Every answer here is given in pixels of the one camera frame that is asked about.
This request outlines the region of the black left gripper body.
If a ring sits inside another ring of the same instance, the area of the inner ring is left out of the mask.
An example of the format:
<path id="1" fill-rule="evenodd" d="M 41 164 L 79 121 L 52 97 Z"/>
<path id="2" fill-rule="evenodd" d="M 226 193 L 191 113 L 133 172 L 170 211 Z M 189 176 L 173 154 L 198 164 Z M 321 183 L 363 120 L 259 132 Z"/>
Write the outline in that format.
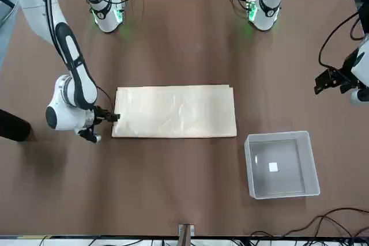
<path id="1" fill-rule="evenodd" d="M 354 89 L 358 86 L 358 79 L 352 74 L 351 69 L 356 62 L 357 52 L 349 54 L 341 68 L 341 73 L 345 75 L 343 84 L 340 85 L 340 92 L 346 93 L 347 91 Z"/>

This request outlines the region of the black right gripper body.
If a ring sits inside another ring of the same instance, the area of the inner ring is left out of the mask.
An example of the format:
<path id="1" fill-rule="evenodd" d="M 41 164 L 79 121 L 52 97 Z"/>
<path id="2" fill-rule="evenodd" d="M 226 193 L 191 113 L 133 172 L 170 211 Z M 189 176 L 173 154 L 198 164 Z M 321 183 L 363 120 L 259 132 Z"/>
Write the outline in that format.
<path id="1" fill-rule="evenodd" d="M 98 105 L 93 107 L 94 125 L 99 125 L 102 122 L 112 122 L 112 113 L 108 109 L 104 109 Z"/>

